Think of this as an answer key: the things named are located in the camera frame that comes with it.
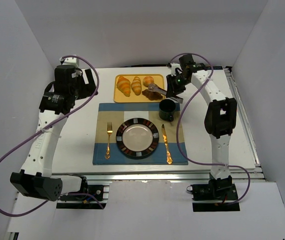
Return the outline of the brown chocolate croissant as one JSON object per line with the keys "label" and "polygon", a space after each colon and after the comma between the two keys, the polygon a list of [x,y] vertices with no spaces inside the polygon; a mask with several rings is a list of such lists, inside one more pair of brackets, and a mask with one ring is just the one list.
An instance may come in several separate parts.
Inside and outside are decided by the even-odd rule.
{"label": "brown chocolate croissant", "polygon": [[162,100],[163,96],[156,92],[156,91],[151,91],[149,89],[145,89],[142,91],[142,94],[148,98],[150,101],[157,101],[157,100]]}

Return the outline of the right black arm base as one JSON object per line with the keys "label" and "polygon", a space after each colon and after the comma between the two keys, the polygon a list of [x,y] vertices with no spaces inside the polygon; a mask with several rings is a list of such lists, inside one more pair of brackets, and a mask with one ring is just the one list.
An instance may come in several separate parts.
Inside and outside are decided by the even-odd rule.
{"label": "right black arm base", "polygon": [[192,209],[195,213],[239,212],[238,193],[232,177],[210,178],[206,184],[192,184],[186,188],[192,195]]}

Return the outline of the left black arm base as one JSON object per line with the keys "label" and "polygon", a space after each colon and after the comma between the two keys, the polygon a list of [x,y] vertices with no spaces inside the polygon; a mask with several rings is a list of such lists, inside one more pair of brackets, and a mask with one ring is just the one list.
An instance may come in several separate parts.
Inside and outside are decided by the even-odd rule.
{"label": "left black arm base", "polygon": [[108,185],[89,185],[88,195],[63,195],[57,203],[57,209],[68,210],[102,210],[109,196]]}

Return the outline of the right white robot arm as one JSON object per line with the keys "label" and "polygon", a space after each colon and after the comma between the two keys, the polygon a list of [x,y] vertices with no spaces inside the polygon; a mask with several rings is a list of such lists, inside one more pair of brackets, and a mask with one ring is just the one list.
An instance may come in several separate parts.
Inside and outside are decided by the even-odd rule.
{"label": "right white robot arm", "polygon": [[179,64],[169,62],[168,67],[171,74],[167,80],[167,98],[176,98],[179,102],[178,94],[186,90],[186,85],[193,84],[207,104],[207,111],[204,118],[204,127],[209,134],[211,141],[212,161],[209,164],[209,182],[219,190],[232,185],[232,177],[229,169],[229,144],[231,135],[236,127],[237,121],[237,101],[233,97],[223,94],[212,80],[214,67],[209,63],[210,72],[202,63],[196,63],[193,56],[205,60],[205,57],[193,53],[180,53]]}

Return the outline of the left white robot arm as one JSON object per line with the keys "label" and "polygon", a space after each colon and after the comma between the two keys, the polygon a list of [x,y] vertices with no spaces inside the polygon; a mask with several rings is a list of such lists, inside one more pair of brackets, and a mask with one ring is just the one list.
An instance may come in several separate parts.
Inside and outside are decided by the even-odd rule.
{"label": "left white robot arm", "polygon": [[38,136],[33,138],[28,156],[19,172],[10,176],[11,184],[25,197],[56,201],[69,193],[87,194],[86,178],[81,175],[52,177],[53,158],[68,113],[76,100],[94,94],[96,84],[91,69],[81,70],[62,64],[54,70],[54,81],[44,90],[38,115]]}

